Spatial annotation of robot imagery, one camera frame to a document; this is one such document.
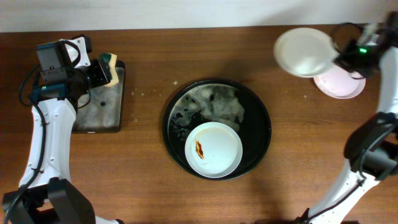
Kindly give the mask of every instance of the wall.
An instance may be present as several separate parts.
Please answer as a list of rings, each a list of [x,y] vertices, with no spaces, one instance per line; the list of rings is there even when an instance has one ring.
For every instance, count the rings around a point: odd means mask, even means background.
[[[0,32],[379,22],[398,0],[0,0]]]

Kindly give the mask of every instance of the red sauce stain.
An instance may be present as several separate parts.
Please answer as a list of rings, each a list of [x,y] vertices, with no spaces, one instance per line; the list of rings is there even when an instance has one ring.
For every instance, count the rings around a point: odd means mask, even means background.
[[[201,149],[201,144],[197,141],[197,146],[196,146],[196,152],[198,153],[198,156],[200,159],[204,159],[205,157],[203,156],[203,150]]]

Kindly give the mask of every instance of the wooden table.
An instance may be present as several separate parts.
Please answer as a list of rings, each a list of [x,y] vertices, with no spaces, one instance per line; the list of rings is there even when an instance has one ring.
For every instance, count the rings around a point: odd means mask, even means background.
[[[287,74],[272,50],[278,36],[292,28],[0,34],[0,194],[17,189],[27,164],[32,116],[17,94],[26,73],[38,63],[35,46],[84,33],[92,39],[92,58],[112,52],[127,69],[121,131],[73,134],[71,139],[73,184],[97,215],[129,224],[267,223],[301,216],[339,174],[348,136],[375,113],[380,78],[367,80],[356,98],[336,100],[319,91],[312,79]],[[329,32],[332,26],[314,28]],[[352,35],[352,30],[343,31],[339,40]],[[259,166],[222,182],[180,168],[163,144],[160,122],[177,90],[214,77],[253,90],[273,127]],[[396,223],[397,199],[398,178],[390,177],[366,194],[346,220]]]

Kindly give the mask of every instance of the round black tray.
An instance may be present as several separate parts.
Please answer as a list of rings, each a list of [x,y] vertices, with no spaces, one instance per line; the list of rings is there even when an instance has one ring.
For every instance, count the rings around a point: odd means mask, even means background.
[[[245,109],[243,122],[239,124],[238,136],[241,138],[243,145],[243,156],[241,163],[238,167],[229,175],[220,178],[208,178],[196,173],[187,162],[185,158],[185,140],[178,136],[178,132],[175,128],[169,126],[170,114],[176,104],[176,102],[188,91],[195,87],[207,84],[224,84],[237,89],[235,96],[238,98],[239,103]],[[203,118],[199,113],[196,114],[195,119],[192,119],[188,126],[183,128],[192,131],[195,127],[209,122]],[[268,111],[262,101],[254,94],[250,89],[243,86],[242,84],[236,83],[230,80],[205,80],[195,82],[182,91],[178,92],[171,100],[167,109],[165,110],[163,124],[163,139],[166,148],[173,159],[189,173],[208,180],[228,180],[239,177],[253,168],[255,168],[261,159],[266,154],[269,143],[271,141],[271,120],[268,115]]]

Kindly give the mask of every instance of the white plate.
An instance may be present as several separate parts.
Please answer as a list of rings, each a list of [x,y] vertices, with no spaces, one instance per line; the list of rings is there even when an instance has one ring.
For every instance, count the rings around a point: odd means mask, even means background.
[[[324,94],[336,99],[349,99],[358,96],[365,87],[366,79],[355,80],[360,74],[349,74],[339,66],[333,66],[329,71],[315,77],[313,80]]]
[[[292,75],[315,77],[333,66],[338,55],[331,38],[316,29],[297,28],[282,34],[274,46],[274,56],[281,68]]]
[[[238,134],[229,126],[208,122],[197,126],[185,142],[185,157],[198,174],[224,177],[241,162],[243,146]]]

